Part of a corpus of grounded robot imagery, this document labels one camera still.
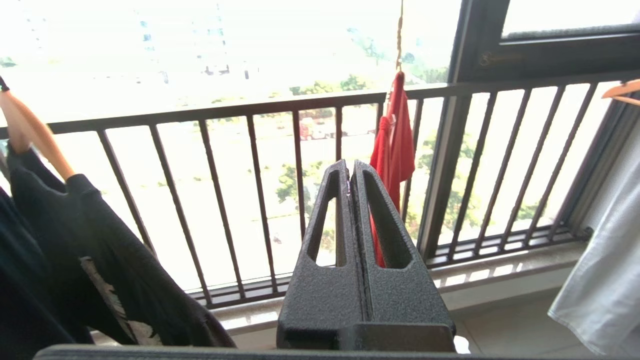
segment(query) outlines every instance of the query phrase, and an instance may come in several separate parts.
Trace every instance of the red towel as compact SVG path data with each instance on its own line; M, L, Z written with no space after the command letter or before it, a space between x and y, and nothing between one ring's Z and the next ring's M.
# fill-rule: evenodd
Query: red towel
M400 210L400 183L407 180L415 169L413 135L404 92L404 73L398 72L391 89L387 116L380 118L376 144L371 154L371 166L376 169L391 201ZM376 262L385 267L380 241L373 218L371 219Z

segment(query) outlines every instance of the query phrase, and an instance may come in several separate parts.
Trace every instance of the printed graphic on shirt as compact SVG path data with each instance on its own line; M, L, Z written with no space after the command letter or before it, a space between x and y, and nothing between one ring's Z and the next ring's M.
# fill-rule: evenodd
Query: printed graphic on shirt
M80 258L80 265L89 276L89 279L91 279L93 285L98 289L100 295L102 295L102 299L118 320L121 328L133 341L139 345L162 345L160 336L151 326L128 319L114 287L100 276L91 257Z

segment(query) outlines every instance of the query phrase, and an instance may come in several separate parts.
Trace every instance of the balcony railing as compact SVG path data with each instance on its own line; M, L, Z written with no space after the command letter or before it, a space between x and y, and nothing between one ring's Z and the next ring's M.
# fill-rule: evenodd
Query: balcony railing
M594 157L597 157L597 152L601 151L599 147L594 144L597 143L603 131L606 129L606 122L602 122L599 130L597 131L593 143L589 148L589 151L585 154L580 170L573 184L570 186L568 193L566 194L563 205L561 206L558 215L552 224L538 225L545 204L549 200L551 191L554 189L558 174L560 173L567 154L572 146L572 142L576 137L576 133L579 130L582 119L588 110L589 104L591 104L596 87L599 82L602 81L619 81L638 77L638 73L608 73L608 74L596 74L589 76L572 76L567 78L552 78L552 79L537 79L528 80L524 82L510 81L500 83L473 83L473 84L456 84L456 85L443 85L433 88L420 88L411 89L407 91L409 99L416 101L415 114L413 118L413 145L418 147L418 141L420 136L420 123L423 121L422 113L424 102L427 99L443 98L444 106L442 110L442 116L438 126L438 137L435 145L435 151L433 154L433 162L429 174L429 186L427 189L420 189L420 191L426 190L426 198L424 201L424 208L422 218L420 220L420 235L417 242L417 246L425 259L425 262L430 267L449 265L452 263L459 263L464 261L471 261L488 256L496 256L500 254L506 254L508 252L521 251L526 249L532 249L536 247L542 247L552 245L555 243L564 243L567 241L575 241L588 236L583 230L578 229L576 224L568 222L570 215L575 205L575 200L580 196L584 182L582 178L588 176L590 166ZM573 121L568 136L564 139L564 145L562 146L561 153L557 158L557 163L554 165L553 171L548 183L545 187L543 195L537 205L537 208L532 216L530 226L527 229L514 230L513 226L518 216L518 211L523 203L525 192L531 182L536 164L540 161L540 154L543 146L547 140L549 130L554 121L569 121L568 119L555 119L556 111L563 98L564 91L567 86L572 84L588 84L588 90L586 91L584 98L581 101L579 110ZM520 191L515 199L513 199L513 210L507 221L507 226L502 234L499 235L487 235L487 228L490 226L490 220L492 217L493 207L496 203L496 199L500 194L505 173L509 164L509 161L513 160L512 153L516 143L518 132L523 122L525 111L531 97L531 93L536 88L542 88L547 86L554 86L557 88L556 94L553 98L551 107L548 111L548 116L542 127L540 137L537 140L535 150L531 158L517 159L518 161L525 161L528 163L527 170L524 175L524 180L520 185ZM495 185L490 195L488 207L486 213L481 222L479 229L479 236L473 239L461 238L461 229L463 221L465 219L465 212L468 209L470 198L472 196L472 190L474 187L474 181L478 173L481 157L483 155L483 148L488 139L488 128L492 120L492 115L495 113L495 104L499 92L505 92L508 90L524 90L524 94L520 101L518 113L513 123L513 127L510 130L510 136L504 152L504 156L501 159L495 159L500 162L499 171L495 176ZM454 173L456 170L456 164L458 162L458 156L461 149L462 138L465 132L465 124L469 114L469 104L474 94L486 93L489 94L486 110L484 113L484 119L482 121L479 137L475 144L475 150L472 156L471 166L468 170L468 177L466 180L463 196L459 204L457 204L458 215L457 221L453 228L453 235L450 243L438 244L440 237L442 223L444 218L444 209L447 207L449 201L449 193L451 191L451 183L454 180ZM201 291L193 292L193 296L196 299L201 300L204 305L209 308L228 306L232 304L240 304L244 302L251 302L256 300L268 299L272 297L282 296L287 289L289 274L278 274L274 268L273 252L271 248L271 236L269 233L269 222L265 205L265 192L273 192L274 189L263 188L264 184L261 179L259 152L256 144L256 132L254 124L254 116L268 113L280 113L291 112L292 114L292 130L293 130L293 145L295 156L295 168L297 186L297 198L298 198L298 214L300 223L300 232L304 236L306 228L305 218L305 194L303 187L303 166L301 156L301 136L300 136L300 111L319 109L319 108L333 108L335 111L335 160L342 158L342 137L343 137L343 108L346 106L360 106L375 104L377 106L377 112L375 114L375 121L380 118L383 112L383 103L385 102L386 93L384 92L350 92L348 94L326 94L317 95L311 97L299 97L284 101L267 101L252 104L233 104L228 106L213 106L210 108L192 109L192 110L180 110L169 111L164 113L148 113L143 115L131 115L122 117L111 117L104 119L90 119L90 120L78 120L69 122L57 122L50 124L50 127L54 134L68 134L68 133L85 133L94 132L97 134L98 139L102 144L102 148L106 154L106 157L111 165L111 169L115 175L118 185L122 191L122 195L126 200L129 211L134 219L135 226L137 227L141 239L150 251L154 250L154 239L149 235L145 223L140 215L138 206L134 199L134 195L127 184L127 179L120 168L120 163L116 152L109 140L107 130L123 128L123 127L148 127L150 131L152 142L154 144L157 158L159 159L164 178L166 180L166 186L168 187L173 205L175 206L175 212L179 219L179 224L184 233L184 240L188 246L191 258L195 265L196 274L200 283ZM210 139L210 133L207 128L207 121L209 119L221 119L228 117L244 117L246 119L246 126L248 130L253 169L252 172L255 177L255 188L257 191L258 207L260 211L260 221L262 225L262 233L256 234L256 236L264 237L264 246L266 249L266 256L268 258L269 275L262 279L246 280L241 277L241 268L237 259L237 239L234 238L234 234L229 225L229 219L227 216L227 209L225 207L225 198L228 200L230 194L237 189L223 189L218 176L218 170L216 169L216 162L214 159L214 152L212 150L212 141ZM188 226L187 216L183 209L176 183L172 170L167 160L167 153L163 147L163 142L158 131L158 125L172 122L196 122L200 132L200 138L204 146L207 164L211 179L213 182L213 188L217 198L217 205L220 211L221 223L224 228L224 234L227 242L228 251L233 266L234 275L236 278L235 283L227 284L224 286L209 286L205 281L204 272L202 270L202 259L198 256L196 247L193 241L191 230ZM0 138L8 138L8 132L5 127L0 128ZM401 214L403 219L406 220L408 212L408 203L412 191L412 180L409 179L404 186L404 195L402 201Z

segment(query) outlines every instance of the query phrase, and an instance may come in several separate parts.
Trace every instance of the wooden hanger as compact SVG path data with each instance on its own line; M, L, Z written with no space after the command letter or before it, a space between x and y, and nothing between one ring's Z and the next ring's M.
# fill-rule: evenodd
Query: wooden hanger
M619 101L624 101L629 104L640 106L640 100L632 99L627 96L620 96L620 95L629 94L631 92L636 92L636 91L640 91L640 79L628 81L622 85L614 86L608 89L607 92L604 93L602 98L606 99L610 97Z
M18 152L25 152L29 149L31 142L49 160L51 165L66 182L68 178L75 175L71 165L62 155L53 138L53 133L49 126L44 124L38 117L18 98L13 96L2 78L0 78L0 106L6 117L9 138L13 149Z

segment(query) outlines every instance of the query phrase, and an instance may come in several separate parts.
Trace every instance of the black t-shirt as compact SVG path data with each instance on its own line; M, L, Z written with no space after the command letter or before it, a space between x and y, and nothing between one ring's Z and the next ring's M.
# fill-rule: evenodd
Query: black t-shirt
M50 345L93 343L85 326L56 309L50 266L1 188L0 218L0 358L31 359Z
M82 174L66 186L30 150L7 157L13 198L40 238L66 306L120 343L234 347Z

